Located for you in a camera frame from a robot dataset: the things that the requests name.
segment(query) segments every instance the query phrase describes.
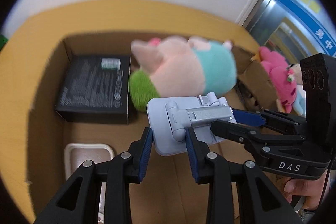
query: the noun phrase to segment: white plastic tray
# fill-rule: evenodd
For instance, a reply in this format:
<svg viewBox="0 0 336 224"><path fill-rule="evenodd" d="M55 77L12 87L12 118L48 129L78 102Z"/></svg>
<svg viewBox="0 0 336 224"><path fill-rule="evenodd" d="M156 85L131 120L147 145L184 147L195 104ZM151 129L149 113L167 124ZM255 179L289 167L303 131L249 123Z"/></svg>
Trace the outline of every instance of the white plastic tray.
<svg viewBox="0 0 336 224"><path fill-rule="evenodd" d="M64 149L66 179L86 160L93 160L98 164L112 160L113 157L112 148L106 144L69 143ZM106 182L103 182L100 191L98 223L104 223L105 190Z"/></svg>

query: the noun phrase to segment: teal plush fabric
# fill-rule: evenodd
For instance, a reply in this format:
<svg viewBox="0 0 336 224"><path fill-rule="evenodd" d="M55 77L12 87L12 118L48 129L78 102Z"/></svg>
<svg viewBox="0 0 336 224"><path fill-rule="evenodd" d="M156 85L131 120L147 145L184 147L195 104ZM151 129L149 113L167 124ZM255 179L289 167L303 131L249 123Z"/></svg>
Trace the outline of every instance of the teal plush fabric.
<svg viewBox="0 0 336 224"><path fill-rule="evenodd" d="M234 87L237 79L236 61L233 54L219 42L209 41L208 51L193 48L205 77L205 91L223 95Z"/></svg>
<svg viewBox="0 0 336 224"><path fill-rule="evenodd" d="M296 92L296 98L292 106L297 114L306 116L306 98L303 98L300 92Z"/></svg>

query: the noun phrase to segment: camera lens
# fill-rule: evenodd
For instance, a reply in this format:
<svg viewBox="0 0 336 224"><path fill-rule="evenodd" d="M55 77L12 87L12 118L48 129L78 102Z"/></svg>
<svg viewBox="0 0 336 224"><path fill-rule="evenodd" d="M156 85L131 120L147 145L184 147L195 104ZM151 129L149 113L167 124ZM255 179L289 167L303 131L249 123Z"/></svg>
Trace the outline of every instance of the camera lens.
<svg viewBox="0 0 336 224"><path fill-rule="evenodd" d="M305 71L303 71L303 73L302 73L302 81L303 81L304 84L307 84L307 75L306 75Z"/></svg>
<svg viewBox="0 0 336 224"><path fill-rule="evenodd" d="M309 81L310 86L314 88L315 87L315 75L311 69L308 70L308 81Z"/></svg>
<svg viewBox="0 0 336 224"><path fill-rule="evenodd" d="M324 87L324 78L320 70L317 72L316 78L317 78L317 86L319 87L320 90L322 90Z"/></svg>

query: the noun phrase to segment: blue sign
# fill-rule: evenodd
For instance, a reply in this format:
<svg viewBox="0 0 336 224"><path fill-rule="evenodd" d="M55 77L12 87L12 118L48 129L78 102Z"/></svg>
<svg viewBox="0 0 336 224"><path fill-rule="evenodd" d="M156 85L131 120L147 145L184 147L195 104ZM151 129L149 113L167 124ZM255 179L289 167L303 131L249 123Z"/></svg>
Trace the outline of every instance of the blue sign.
<svg viewBox="0 0 336 224"><path fill-rule="evenodd" d="M327 55L336 56L336 43L321 23L296 0L277 0L289 13L294 15L315 37Z"/></svg>

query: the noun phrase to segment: cardboard bottom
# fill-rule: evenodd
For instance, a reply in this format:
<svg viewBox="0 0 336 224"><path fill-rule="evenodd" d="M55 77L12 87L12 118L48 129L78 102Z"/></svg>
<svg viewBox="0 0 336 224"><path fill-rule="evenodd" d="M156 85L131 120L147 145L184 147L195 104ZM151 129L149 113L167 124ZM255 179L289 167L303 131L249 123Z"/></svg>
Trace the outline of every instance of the cardboard bottom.
<svg viewBox="0 0 336 224"><path fill-rule="evenodd" d="M237 94L227 93L229 104L243 108ZM140 139L148 126L147 115L139 113L129 125L89 124L67 122L64 147L68 143L104 143L115 154L126 151L132 141ZM243 163L252 160L239 143L225 140L210 146L211 151L227 160ZM134 223L192 223L204 224L208 203L208 185L197 185L191 174L187 153L160 156L152 147L147 174L143 182L130 184L130 202ZM232 184L235 217L239 216L236 187Z"/></svg>

